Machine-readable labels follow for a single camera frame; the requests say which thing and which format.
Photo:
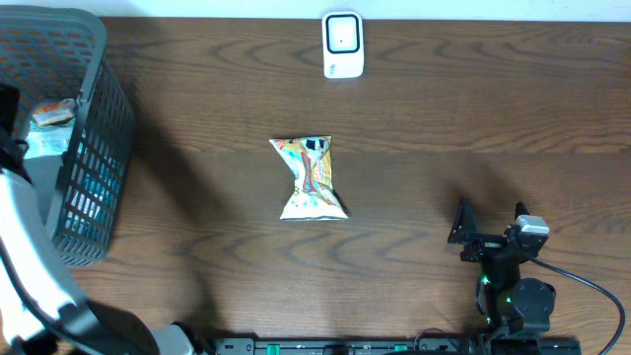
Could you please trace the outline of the yellow snack bag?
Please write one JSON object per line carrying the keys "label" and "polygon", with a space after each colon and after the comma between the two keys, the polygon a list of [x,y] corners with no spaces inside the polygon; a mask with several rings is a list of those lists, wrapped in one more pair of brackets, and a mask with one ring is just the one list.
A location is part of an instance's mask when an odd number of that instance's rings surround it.
{"label": "yellow snack bag", "polygon": [[294,176],[294,189],[283,208],[281,220],[348,218],[334,194],[330,136],[270,139],[269,143]]}

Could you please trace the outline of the teal mouthwash bottle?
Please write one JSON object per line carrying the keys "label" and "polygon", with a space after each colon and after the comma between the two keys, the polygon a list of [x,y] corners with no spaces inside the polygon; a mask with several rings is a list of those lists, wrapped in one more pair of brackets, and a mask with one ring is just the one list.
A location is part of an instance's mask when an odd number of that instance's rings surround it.
{"label": "teal mouthwash bottle", "polygon": [[114,224],[120,193],[120,163],[109,148],[96,152],[79,144],[66,201],[69,203],[64,227],[92,242],[105,243]]}

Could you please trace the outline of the small orange box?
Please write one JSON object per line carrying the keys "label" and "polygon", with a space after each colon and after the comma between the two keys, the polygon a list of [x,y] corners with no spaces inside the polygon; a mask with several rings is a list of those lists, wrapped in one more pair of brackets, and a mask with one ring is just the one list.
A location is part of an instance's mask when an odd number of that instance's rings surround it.
{"label": "small orange box", "polygon": [[73,99],[48,100],[37,104],[31,119],[37,126],[47,126],[65,123],[76,115],[77,103]]}

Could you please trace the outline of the white teal tissue pack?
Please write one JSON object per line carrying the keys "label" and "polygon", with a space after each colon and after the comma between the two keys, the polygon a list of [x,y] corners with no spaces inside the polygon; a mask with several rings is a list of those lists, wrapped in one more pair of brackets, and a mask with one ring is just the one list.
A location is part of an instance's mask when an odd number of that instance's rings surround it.
{"label": "white teal tissue pack", "polygon": [[32,122],[26,138],[29,149],[25,159],[62,155],[68,149],[73,129],[73,120],[60,125],[47,126],[38,126]]}

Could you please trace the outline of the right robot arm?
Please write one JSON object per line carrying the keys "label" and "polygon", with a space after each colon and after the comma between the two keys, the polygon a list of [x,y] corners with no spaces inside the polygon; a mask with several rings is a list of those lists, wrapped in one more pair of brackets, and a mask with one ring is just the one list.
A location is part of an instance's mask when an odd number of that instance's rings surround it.
{"label": "right robot arm", "polygon": [[515,222],[501,235],[477,229],[467,199],[458,203],[448,236],[462,245],[460,259],[481,265],[475,291],[478,312],[487,317],[489,329],[476,336],[480,354],[540,354],[541,336],[550,330],[556,291],[553,286],[521,276],[521,265],[538,256],[550,229],[543,218],[531,215],[519,202]]}

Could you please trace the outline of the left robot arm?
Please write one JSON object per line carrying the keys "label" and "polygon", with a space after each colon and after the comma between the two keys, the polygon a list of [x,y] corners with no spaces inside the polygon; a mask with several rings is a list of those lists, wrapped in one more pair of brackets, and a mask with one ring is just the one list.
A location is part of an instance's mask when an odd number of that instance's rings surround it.
{"label": "left robot arm", "polygon": [[59,341],[76,354],[213,354],[176,322],[150,329],[135,315],[90,299],[54,249],[32,181],[26,143],[13,135],[20,92],[1,88],[1,318],[12,354],[52,354]]}

